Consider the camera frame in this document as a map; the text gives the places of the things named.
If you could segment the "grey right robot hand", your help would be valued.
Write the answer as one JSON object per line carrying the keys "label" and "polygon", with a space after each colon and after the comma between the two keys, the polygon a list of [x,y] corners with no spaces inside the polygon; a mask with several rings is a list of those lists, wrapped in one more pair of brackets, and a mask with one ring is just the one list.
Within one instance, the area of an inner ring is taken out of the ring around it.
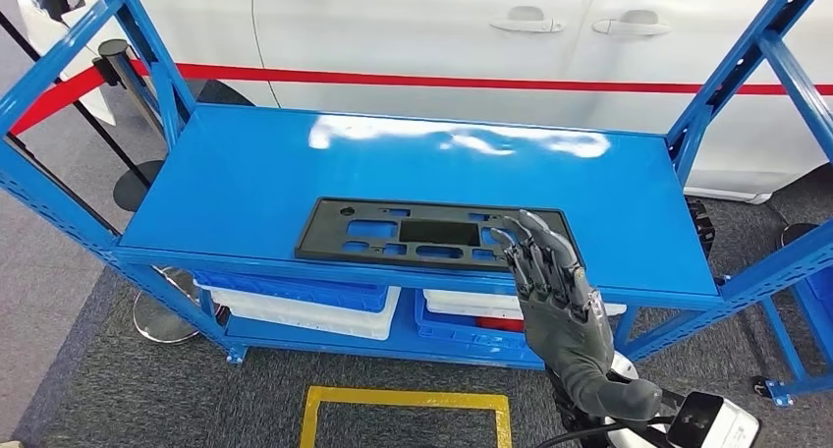
{"label": "grey right robot hand", "polygon": [[661,405],[656,384],[608,377],[615,356],[610,322],[570,241],[528,210],[504,217],[490,234],[515,279],[527,344],[569,400],[591,416],[651,419]]}

